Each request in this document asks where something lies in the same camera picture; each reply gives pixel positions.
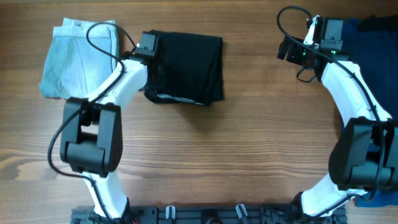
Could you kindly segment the black shorts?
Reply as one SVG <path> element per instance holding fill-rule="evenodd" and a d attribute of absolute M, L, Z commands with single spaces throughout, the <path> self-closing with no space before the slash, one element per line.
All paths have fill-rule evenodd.
<path fill-rule="evenodd" d="M 209 106 L 224 99 L 223 39 L 151 30 L 157 37 L 144 96 L 153 103 Z"/>

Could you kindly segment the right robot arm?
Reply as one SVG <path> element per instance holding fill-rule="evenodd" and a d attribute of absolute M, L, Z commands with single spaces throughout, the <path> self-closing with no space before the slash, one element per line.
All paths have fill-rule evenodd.
<path fill-rule="evenodd" d="M 397 191 L 397 121 L 381 107 L 350 53 L 343 52 L 343 20 L 309 16 L 305 39 L 286 34 L 278 58 L 314 71 L 330 92 L 343 130 L 328 173 L 292 202 L 290 221 L 319 222 L 352 198 L 372 201 L 378 190 Z"/>

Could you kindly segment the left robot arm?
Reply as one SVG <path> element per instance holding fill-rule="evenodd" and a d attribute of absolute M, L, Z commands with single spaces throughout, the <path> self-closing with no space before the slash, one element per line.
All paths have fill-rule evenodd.
<path fill-rule="evenodd" d="M 143 33 L 138 48 L 120 60 L 96 90 L 65 103 L 60 158 L 70 165 L 74 177 L 86 182 L 95 203 L 92 222 L 134 219 L 117 172 L 123 153 L 121 112 L 147 84 L 158 43 L 156 35 Z"/>

